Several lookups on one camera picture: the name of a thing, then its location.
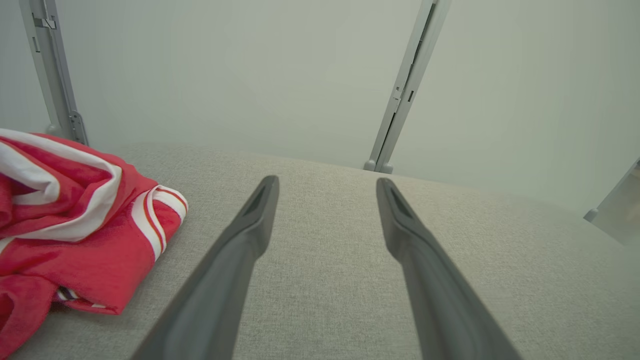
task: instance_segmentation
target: white wall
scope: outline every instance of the white wall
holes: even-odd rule
[[[89,142],[361,168],[419,0],[59,0]]]
[[[50,124],[18,0],[2,0],[0,127],[43,133]]]
[[[454,0],[394,173],[583,216],[640,156],[640,2]]]

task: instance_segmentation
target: folded cloth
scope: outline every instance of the folded cloth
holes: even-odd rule
[[[116,156],[0,129],[0,359],[52,301],[120,314],[187,210]]]

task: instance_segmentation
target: red towel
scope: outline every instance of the red towel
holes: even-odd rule
[[[52,301],[120,314],[187,209],[116,156],[0,129],[0,358]]]

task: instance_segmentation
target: gray upholstered surface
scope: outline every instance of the gray upholstered surface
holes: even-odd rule
[[[236,359],[417,359],[399,265],[382,238],[379,174],[204,148],[119,153],[180,190],[189,214],[121,316],[57,310],[14,359],[126,359],[262,177],[280,177]],[[526,359],[636,359],[635,255],[591,224],[527,199],[390,176]]]

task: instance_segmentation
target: white stripe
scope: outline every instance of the white stripe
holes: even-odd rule
[[[62,301],[67,301],[68,300],[67,297],[62,294],[62,291],[60,291],[60,289],[58,289],[56,291],[56,293],[58,294],[58,297],[60,298],[60,300],[62,300]]]
[[[16,237],[25,239],[79,241],[95,232],[100,225],[102,225],[118,193],[118,187],[120,186],[120,180],[122,178],[122,168],[112,165],[98,156],[40,136],[8,129],[0,129],[0,136],[37,146],[61,158],[99,168],[111,174],[111,179],[93,192],[85,212],[79,217],[62,224],[20,234]]]
[[[159,202],[162,202],[163,204],[174,210],[175,213],[180,217],[180,223],[182,223],[184,217],[187,215],[187,209],[184,208],[183,203],[178,200],[177,197],[173,196],[170,193],[155,192],[154,200],[158,200]]]
[[[2,142],[0,142],[0,173],[36,190],[14,196],[12,201],[16,205],[43,205],[58,200],[60,194],[58,179]]]
[[[180,192],[175,191],[172,188],[167,188],[166,186],[162,186],[162,185],[160,185],[158,187],[160,189],[162,189],[162,190],[168,190],[168,191],[174,193],[177,197],[179,197],[182,201],[184,201],[185,205],[187,206],[187,211],[189,211],[189,202],[187,201],[187,199],[184,196],[182,196],[182,194]]]
[[[158,217],[156,216],[156,211],[154,210],[154,193],[157,192],[158,187],[154,187],[153,189],[149,190],[149,197],[147,198],[147,210],[149,212],[149,217],[151,218],[151,221],[154,223],[154,225],[156,226],[156,229],[158,230],[158,232],[160,233],[160,239],[162,240],[162,245],[163,245],[163,252],[164,250],[166,250],[166,236],[164,235],[164,229],[162,227],[162,225],[160,225],[160,221],[158,221]]]
[[[9,243],[13,241],[13,239],[15,239],[15,236],[12,236],[11,238],[0,239],[0,254],[2,254],[4,248],[6,248],[6,246],[9,245]]]
[[[151,227],[151,224],[149,224],[147,216],[145,215],[144,200],[146,194],[148,193],[149,192],[143,192],[135,200],[133,200],[133,207],[131,208],[131,218],[133,219],[133,222],[136,224],[138,229],[140,229],[142,234],[151,244],[156,260],[158,260],[158,257],[161,253],[160,239],[158,238],[158,235],[154,231],[153,227]]]

